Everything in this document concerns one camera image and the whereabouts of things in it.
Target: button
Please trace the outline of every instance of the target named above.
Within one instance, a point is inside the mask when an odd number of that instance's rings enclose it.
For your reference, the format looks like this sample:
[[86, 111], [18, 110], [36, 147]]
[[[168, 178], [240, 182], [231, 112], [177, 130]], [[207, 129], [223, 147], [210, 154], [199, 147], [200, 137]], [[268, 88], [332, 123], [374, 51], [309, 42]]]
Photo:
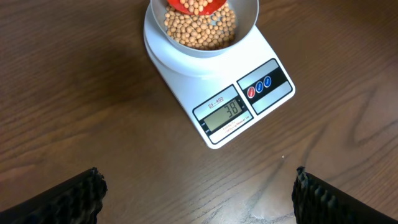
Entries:
[[256, 92], [257, 93], [261, 93], [263, 89], [264, 89], [264, 85], [262, 84], [262, 82], [257, 82], [257, 84], [256, 84]]
[[268, 88], [268, 87], [270, 87], [271, 86], [271, 77], [265, 77], [264, 78], [264, 86], [266, 87], [266, 88]]
[[254, 89], [253, 86], [250, 86], [248, 89], [248, 97], [251, 99], [254, 97], [255, 94], [256, 94], [256, 90]]

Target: red spoon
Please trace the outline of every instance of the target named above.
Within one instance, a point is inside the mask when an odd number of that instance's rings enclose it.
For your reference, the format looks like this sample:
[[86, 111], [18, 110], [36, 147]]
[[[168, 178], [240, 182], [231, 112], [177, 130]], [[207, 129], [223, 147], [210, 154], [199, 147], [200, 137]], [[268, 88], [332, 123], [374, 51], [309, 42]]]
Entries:
[[[173, 6], [176, 10], [188, 14], [194, 15], [193, 12], [190, 12], [183, 4], [180, 3], [180, 0], [167, 0], [171, 6]], [[207, 6], [203, 9], [202, 12], [199, 12], [199, 15], [212, 15], [215, 11], [221, 8], [225, 4], [226, 0], [213, 0], [212, 3], [207, 4]]]

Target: silver bowl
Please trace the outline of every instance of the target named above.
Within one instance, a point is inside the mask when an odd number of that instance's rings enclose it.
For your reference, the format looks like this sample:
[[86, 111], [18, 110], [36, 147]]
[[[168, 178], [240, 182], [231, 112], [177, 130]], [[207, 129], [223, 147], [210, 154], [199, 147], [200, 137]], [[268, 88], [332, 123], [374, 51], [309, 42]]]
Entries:
[[234, 45], [243, 40], [254, 25], [256, 25], [259, 14], [258, 0], [228, 0], [227, 2], [229, 7], [235, 11], [237, 28], [235, 30], [235, 39], [232, 44], [220, 50], [197, 50], [177, 43], [167, 35], [167, 27], [164, 25], [166, 19], [164, 14], [166, 13], [166, 6], [168, 5], [167, 0], [150, 0], [150, 5], [157, 25], [176, 49], [192, 57], [209, 58], [220, 55], [231, 47], [234, 47]]

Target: white scale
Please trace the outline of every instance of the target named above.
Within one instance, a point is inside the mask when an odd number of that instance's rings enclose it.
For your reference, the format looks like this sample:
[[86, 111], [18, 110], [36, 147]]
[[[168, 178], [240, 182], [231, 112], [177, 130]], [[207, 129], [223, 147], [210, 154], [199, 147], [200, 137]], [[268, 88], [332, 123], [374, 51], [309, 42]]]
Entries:
[[212, 149], [224, 146], [295, 94], [292, 80], [256, 26], [227, 52], [196, 58], [173, 47], [149, 6], [144, 40], [153, 63]]

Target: wooden table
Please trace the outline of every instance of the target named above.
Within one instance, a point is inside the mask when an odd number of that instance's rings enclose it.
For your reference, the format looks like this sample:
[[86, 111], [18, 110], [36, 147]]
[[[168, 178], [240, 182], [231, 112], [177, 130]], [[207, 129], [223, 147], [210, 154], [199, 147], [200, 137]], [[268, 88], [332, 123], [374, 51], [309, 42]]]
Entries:
[[0, 210], [90, 168], [100, 223], [295, 223], [295, 169], [398, 219], [398, 2], [261, 1], [296, 95], [206, 147], [146, 54], [149, 1], [0, 2]]

